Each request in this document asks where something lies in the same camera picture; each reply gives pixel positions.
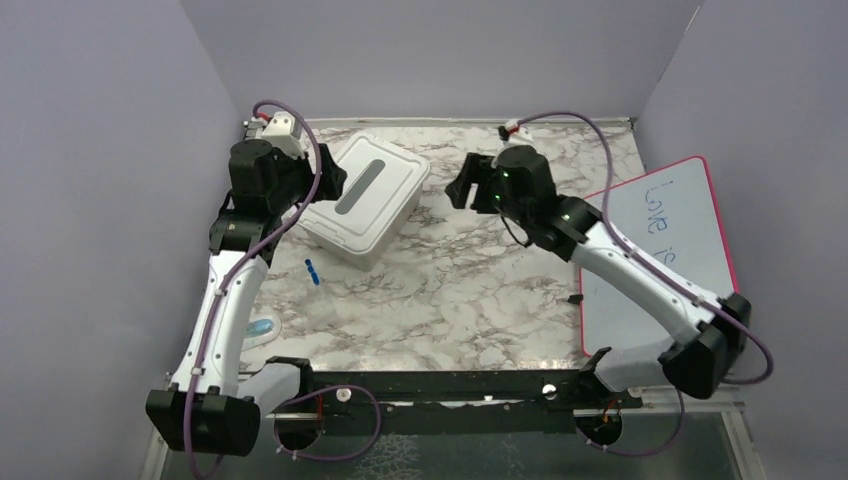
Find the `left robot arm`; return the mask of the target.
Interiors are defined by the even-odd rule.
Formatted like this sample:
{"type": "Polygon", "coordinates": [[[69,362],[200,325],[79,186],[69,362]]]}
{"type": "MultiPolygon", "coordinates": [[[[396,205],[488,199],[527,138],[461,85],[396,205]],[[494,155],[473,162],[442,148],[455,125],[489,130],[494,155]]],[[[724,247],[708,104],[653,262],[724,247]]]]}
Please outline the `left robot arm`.
{"type": "Polygon", "coordinates": [[[305,152],[292,156],[266,140],[230,149],[231,187],[209,232],[209,271],[201,310],[187,351],[164,390],[149,392],[145,410],[175,451],[245,456],[260,421],[275,408],[306,408],[313,401],[306,359],[273,357],[240,380],[248,321],[279,243],[273,233],[295,222],[295,205],[340,198],[347,178],[326,144],[317,146],[321,170],[305,152]]]}

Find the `white plastic lid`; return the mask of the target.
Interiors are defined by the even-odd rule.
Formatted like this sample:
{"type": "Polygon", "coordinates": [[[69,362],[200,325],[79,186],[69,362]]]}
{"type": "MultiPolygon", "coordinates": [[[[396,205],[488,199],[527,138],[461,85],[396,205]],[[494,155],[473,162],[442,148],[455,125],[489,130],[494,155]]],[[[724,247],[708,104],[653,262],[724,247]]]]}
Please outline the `white plastic lid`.
{"type": "Polygon", "coordinates": [[[424,157],[367,133],[351,137],[336,160],[348,174],[343,195],[335,201],[341,201],[343,208],[359,201],[402,205],[415,195],[421,197],[430,173],[430,163],[424,157]]]}

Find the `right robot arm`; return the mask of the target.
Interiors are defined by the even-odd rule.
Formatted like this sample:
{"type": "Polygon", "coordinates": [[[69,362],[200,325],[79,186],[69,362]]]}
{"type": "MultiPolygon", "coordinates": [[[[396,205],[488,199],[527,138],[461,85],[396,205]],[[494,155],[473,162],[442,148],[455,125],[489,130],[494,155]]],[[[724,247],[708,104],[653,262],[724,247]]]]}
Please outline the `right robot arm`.
{"type": "Polygon", "coordinates": [[[625,240],[601,210],[558,193],[547,158],[534,147],[467,154],[445,193],[456,209],[511,220],[529,245],[596,275],[665,330],[659,341],[593,354],[576,383],[585,404],[600,407],[617,392],[660,385],[708,399],[744,351],[751,304],[743,295],[689,281],[625,240]]]}

